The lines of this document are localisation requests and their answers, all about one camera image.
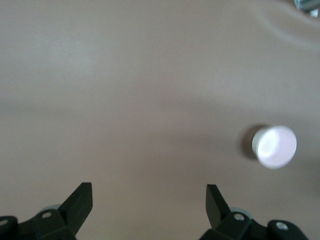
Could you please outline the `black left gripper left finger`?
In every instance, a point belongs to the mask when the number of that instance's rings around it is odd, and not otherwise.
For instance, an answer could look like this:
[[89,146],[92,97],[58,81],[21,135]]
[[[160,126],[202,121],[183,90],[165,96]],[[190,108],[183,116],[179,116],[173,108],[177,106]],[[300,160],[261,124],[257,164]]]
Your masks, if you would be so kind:
[[46,209],[18,225],[19,240],[75,240],[93,208],[90,182],[81,183],[57,208]]

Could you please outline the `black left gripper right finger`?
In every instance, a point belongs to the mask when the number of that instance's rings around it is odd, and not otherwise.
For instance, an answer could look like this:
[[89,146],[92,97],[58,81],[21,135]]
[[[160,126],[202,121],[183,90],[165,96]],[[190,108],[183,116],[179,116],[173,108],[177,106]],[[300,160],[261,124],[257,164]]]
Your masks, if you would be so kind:
[[231,210],[218,186],[206,186],[205,209],[211,228],[201,240],[306,240],[307,236],[295,224],[271,220],[267,226],[257,223],[248,214]]

